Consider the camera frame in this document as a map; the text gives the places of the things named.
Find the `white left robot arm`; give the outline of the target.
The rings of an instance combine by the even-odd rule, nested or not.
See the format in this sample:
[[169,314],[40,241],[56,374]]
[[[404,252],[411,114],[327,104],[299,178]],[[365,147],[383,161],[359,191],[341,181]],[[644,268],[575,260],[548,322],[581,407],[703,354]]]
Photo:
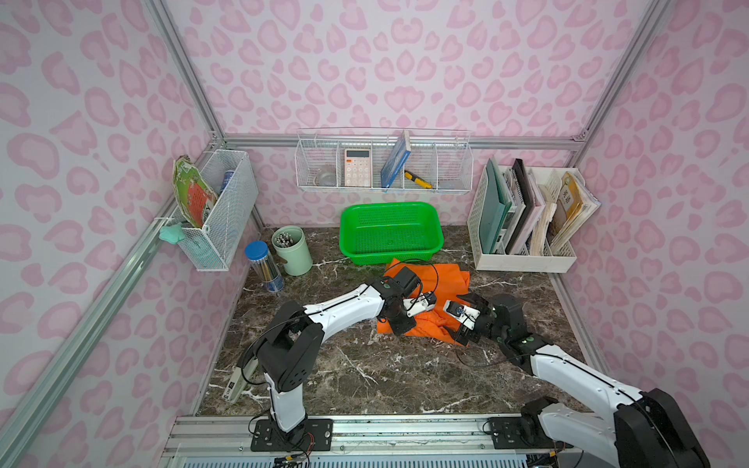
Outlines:
[[239,376],[250,381],[263,371],[270,391],[270,422],[287,442],[304,436],[304,382],[311,376],[320,349],[337,333],[364,321],[378,320],[403,335],[417,325],[417,315],[434,309],[437,298],[408,267],[383,276],[333,300],[282,305],[261,335],[237,361]]

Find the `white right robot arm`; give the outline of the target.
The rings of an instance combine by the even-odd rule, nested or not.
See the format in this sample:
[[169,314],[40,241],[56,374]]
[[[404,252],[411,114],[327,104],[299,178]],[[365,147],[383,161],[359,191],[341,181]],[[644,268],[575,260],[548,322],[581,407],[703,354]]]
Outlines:
[[446,305],[460,324],[454,340],[493,341],[506,362],[565,391],[585,405],[574,411],[542,397],[521,409],[514,439],[528,448],[558,442],[614,467],[707,467],[710,461],[676,400],[658,388],[641,390],[573,358],[529,331],[517,298],[486,300],[470,292]]

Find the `orange shorts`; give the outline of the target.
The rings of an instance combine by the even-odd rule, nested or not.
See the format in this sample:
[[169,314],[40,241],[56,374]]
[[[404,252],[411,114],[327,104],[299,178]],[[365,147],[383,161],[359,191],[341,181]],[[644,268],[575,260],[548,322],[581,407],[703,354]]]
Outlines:
[[470,289],[470,273],[455,263],[439,263],[436,265],[416,265],[401,263],[393,259],[386,266],[385,275],[394,277],[402,269],[409,268],[421,281],[425,292],[435,292],[437,302],[428,312],[415,316],[415,327],[406,331],[406,337],[429,337],[446,343],[456,344],[452,333],[460,327],[457,319],[444,310],[448,300],[458,300],[460,294],[468,294]]

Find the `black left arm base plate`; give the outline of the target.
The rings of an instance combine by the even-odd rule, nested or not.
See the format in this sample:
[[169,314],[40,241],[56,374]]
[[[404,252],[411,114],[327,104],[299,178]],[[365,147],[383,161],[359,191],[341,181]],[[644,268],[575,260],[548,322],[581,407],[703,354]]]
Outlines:
[[259,419],[252,432],[252,452],[329,452],[334,421],[329,418],[304,419],[290,432],[282,431],[271,419]]

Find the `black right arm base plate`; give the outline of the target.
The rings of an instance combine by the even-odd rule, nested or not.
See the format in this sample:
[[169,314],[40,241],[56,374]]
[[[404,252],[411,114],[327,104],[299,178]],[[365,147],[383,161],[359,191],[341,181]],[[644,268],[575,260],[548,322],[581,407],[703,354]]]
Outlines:
[[496,450],[565,450],[569,446],[545,435],[533,417],[491,417],[482,431],[492,437]]

